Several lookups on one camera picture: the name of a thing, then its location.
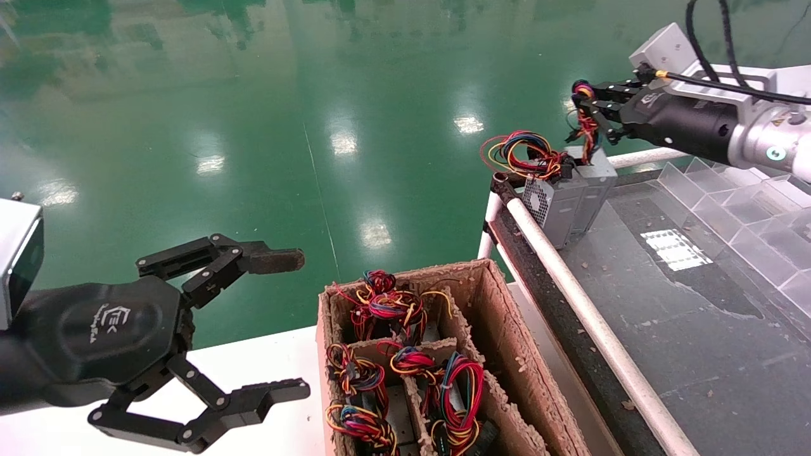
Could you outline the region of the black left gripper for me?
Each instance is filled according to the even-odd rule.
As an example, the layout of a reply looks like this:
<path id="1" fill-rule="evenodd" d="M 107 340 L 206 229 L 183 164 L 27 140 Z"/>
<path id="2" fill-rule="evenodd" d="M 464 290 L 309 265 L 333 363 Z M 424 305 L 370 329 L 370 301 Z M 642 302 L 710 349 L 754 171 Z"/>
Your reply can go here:
<path id="1" fill-rule="evenodd" d="M 272 250 L 263 241 L 213 234 L 139 258 L 142 278 L 135 282 L 33 291 L 16 316 L 16 406 L 80 407 L 109 398 L 87 416 L 96 430 L 201 454 L 230 430 L 261 424 L 272 406 L 303 400 L 312 390 L 296 378 L 223 392 L 183 355 L 193 337 L 189 310 L 203 308 L 244 274 L 294 272 L 305 262 L 298 248 Z M 190 272 L 181 292 L 166 283 Z M 197 418 L 129 412 L 172 378 L 205 404 Z"/>

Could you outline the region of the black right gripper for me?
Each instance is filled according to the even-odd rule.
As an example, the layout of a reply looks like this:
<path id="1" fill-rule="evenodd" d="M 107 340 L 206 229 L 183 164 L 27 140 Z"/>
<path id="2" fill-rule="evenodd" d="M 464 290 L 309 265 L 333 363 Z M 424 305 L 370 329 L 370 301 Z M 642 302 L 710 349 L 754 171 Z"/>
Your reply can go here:
<path id="1" fill-rule="evenodd" d="M 730 162 L 728 148 L 738 126 L 735 106 L 667 91 L 640 91 L 644 86 L 638 79 L 595 86 L 577 80 L 573 83 L 573 96 L 592 101 L 628 101 L 624 105 L 579 106 L 586 124 L 595 127 L 600 138 L 611 146 L 631 137 L 716 163 Z"/>

